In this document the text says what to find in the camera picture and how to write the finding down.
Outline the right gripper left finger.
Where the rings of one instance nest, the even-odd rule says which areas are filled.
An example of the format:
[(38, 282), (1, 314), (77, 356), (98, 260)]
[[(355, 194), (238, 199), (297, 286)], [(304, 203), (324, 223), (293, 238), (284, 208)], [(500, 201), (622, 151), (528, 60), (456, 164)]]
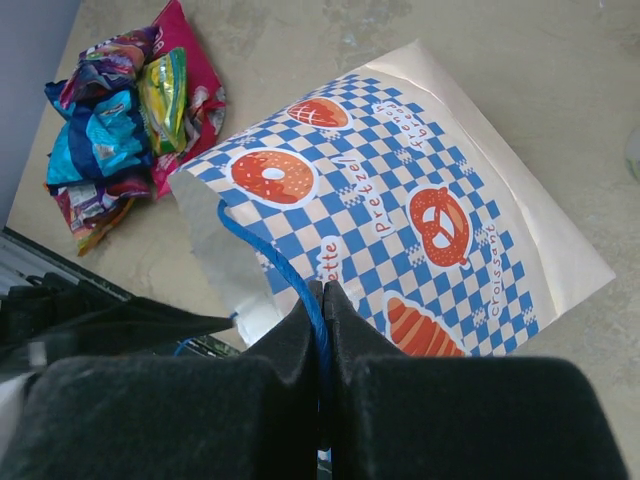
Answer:
[(5, 479), (313, 479), (318, 360), (297, 303), (245, 352), (60, 356), (29, 383)]

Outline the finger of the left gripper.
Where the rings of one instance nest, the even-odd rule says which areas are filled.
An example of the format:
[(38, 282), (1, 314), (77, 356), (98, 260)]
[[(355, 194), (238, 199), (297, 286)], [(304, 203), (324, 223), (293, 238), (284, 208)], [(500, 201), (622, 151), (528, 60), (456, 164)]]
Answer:
[(136, 297), (51, 327), (35, 339), (73, 350), (145, 350), (234, 326), (232, 315), (200, 315)]

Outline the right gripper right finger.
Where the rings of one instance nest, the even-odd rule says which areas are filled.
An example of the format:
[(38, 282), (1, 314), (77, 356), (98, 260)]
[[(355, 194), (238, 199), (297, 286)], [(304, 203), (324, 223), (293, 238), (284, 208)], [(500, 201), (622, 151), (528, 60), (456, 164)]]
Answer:
[(324, 287), (337, 479), (624, 479), (596, 393), (545, 357), (411, 357)]

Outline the teal snack packet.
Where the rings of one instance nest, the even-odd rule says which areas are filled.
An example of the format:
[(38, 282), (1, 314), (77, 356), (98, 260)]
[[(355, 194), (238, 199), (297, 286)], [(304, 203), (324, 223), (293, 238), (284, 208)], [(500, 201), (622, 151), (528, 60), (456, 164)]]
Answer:
[(49, 154), (46, 185), (50, 192), (86, 183), (106, 185), (153, 164), (142, 105), (134, 89), (61, 105), (65, 83), (49, 82), (44, 92), (64, 119)]

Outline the checkered paper bag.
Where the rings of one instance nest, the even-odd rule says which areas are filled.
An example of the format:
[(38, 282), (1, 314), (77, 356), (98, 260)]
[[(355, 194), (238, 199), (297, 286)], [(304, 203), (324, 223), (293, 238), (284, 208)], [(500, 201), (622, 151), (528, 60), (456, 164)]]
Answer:
[(408, 356), (515, 357), (614, 276), (417, 43), (200, 154), (170, 184), (246, 344), (305, 305), (331, 414), (329, 282)]

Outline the red Real crisps bag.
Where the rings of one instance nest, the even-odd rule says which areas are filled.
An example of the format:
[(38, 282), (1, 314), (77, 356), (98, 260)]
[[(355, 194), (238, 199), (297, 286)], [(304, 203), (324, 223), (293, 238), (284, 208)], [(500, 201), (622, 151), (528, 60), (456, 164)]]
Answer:
[(158, 28), (153, 45), (154, 60), (182, 47), (186, 53), (186, 149), (159, 157), (151, 178), (159, 198), (171, 192), (169, 176), (183, 163), (213, 147), (226, 113), (225, 92), (217, 73), (191, 28), (180, 2), (170, 1), (156, 17)]

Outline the green Fox's candy bag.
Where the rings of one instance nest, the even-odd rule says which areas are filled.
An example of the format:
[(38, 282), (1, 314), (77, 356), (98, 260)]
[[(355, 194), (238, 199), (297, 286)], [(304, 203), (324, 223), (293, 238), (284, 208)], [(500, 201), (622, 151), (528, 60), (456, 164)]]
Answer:
[(186, 52), (182, 47), (174, 48), (142, 69), (138, 92), (156, 156), (179, 153), (186, 148), (186, 87)]

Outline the purple Skittles packet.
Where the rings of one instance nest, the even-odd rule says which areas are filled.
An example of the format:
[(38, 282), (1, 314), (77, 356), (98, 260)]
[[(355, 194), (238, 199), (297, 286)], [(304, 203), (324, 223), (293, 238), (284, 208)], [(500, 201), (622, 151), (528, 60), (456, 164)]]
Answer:
[(151, 54), (158, 30), (154, 25), (133, 29), (81, 52), (60, 93), (60, 104), (68, 107), (133, 86)]

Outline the orange snack bag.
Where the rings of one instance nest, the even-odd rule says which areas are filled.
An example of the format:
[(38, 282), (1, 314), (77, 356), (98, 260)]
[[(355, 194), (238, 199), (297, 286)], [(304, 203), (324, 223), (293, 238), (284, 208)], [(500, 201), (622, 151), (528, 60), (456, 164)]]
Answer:
[(77, 242), (77, 256), (83, 257), (94, 249), (125, 218), (134, 203), (134, 198), (125, 199), (105, 219), (89, 228), (88, 233)]

